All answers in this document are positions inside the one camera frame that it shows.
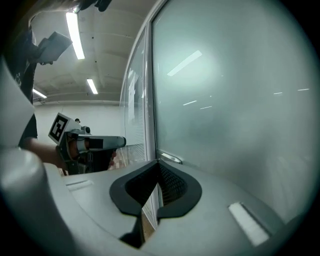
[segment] glass panel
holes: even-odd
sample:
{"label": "glass panel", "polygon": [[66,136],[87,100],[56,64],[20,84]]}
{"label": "glass panel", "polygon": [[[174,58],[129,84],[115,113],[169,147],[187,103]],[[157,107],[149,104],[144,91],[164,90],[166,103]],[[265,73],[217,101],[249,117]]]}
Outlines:
{"label": "glass panel", "polygon": [[302,213],[319,175],[315,54],[277,3],[171,0],[152,23],[157,150]]}
{"label": "glass panel", "polygon": [[[122,131],[126,146],[121,149],[125,165],[146,161],[144,124],[144,61],[145,31],[142,32],[130,60],[121,95],[120,109],[123,117]],[[151,198],[145,203],[145,215],[155,227]]]}

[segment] ceiling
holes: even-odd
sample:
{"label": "ceiling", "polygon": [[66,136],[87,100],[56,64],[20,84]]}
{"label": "ceiling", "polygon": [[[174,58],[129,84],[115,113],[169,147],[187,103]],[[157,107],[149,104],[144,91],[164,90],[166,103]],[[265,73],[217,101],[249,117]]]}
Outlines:
{"label": "ceiling", "polygon": [[[105,12],[96,7],[80,11],[79,32],[85,59],[71,45],[53,65],[37,65],[35,105],[57,102],[103,101],[117,104],[137,33],[156,0],[112,0]],[[54,31],[69,36],[66,12],[43,12],[32,21],[37,45]],[[93,79],[98,94],[87,84]]]}

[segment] white wall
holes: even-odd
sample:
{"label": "white wall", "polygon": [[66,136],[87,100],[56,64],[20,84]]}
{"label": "white wall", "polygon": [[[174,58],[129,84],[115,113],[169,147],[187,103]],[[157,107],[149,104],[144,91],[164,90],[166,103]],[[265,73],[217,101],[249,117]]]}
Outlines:
{"label": "white wall", "polygon": [[54,104],[35,107],[38,140],[55,144],[48,133],[57,113],[80,119],[82,126],[90,127],[92,135],[121,135],[120,110],[118,106],[106,104]]}

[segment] person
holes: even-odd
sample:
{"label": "person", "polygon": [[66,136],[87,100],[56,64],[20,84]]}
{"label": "person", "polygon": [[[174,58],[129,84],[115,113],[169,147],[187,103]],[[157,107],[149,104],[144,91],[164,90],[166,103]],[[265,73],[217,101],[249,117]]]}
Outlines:
{"label": "person", "polygon": [[[41,12],[69,11],[75,8],[84,10],[93,4],[99,8],[99,11],[103,11],[107,8],[110,1],[111,0],[25,1],[23,8],[21,8],[24,13],[19,14],[22,18],[7,40],[3,55],[11,75],[31,103],[33,103],[34,75],[37,67],[36,63],[30,64],[28,62],[27,56],[28,49],[32,44],[35,44],[35,36],[31,27],[32,19]],[[37,137],[37,121],[35,115],[33,115],[24,130],[19,146],[36,154],[42,162],[54,164],[58,168],[67,170],[67,165],[59,154],[58,146],[39,142]],[[68,147],[70,156],[76,159],[79,155],[76,141],[70,141]],[[112,159],[115,156],[116,153],[112,154],[109,167],[114,164]]]}

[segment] person's arm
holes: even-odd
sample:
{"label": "person's arm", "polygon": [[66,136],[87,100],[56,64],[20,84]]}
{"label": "person's arm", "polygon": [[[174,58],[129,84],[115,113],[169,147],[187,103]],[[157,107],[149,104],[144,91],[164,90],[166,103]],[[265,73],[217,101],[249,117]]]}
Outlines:
{"label": "person's arm", "polygon": [[44,144],[39,142],[36,138],[29,137],[23,141],[22,147],[25,150],[35,153],[42,162],[50,163],[57,166],[58,168],[67,170],[67,165],[58,153],[57,146]]}
{"label": "person's arm", "polygon": [[[67,170],[67,165],[58,152],[58,146],[44,144],[39,142],[36,138],[29,137],[23,140],[22,147],[28,151],[35,153],[43,163],[53,164],[58,168]],[[77,142],[75,140],[69,142],[69,152],[70,156],[74,159],[78,156],[79,152],[77,149]],[[116,155],[116,152],[112,154],[109,167],[115,164],[113,158]]]}

